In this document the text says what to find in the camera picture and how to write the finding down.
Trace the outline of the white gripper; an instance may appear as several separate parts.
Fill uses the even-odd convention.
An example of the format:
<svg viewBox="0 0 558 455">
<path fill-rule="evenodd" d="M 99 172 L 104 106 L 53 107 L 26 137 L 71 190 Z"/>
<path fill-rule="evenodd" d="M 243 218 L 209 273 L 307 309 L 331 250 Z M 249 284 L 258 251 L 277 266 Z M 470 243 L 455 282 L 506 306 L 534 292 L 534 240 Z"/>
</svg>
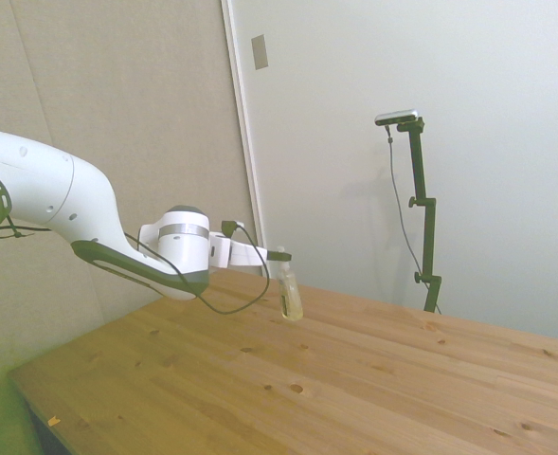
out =
<svg viewBox="0 0 558 455">
<path fill-rule="evenodd" d="M 240 243 L 219 232 L 209 234 L 209 266 L 263 266 L 266 261 L 291 261 L 292 255 L 285 251 L 268 252 L 267 249 Z"/>
</svg>

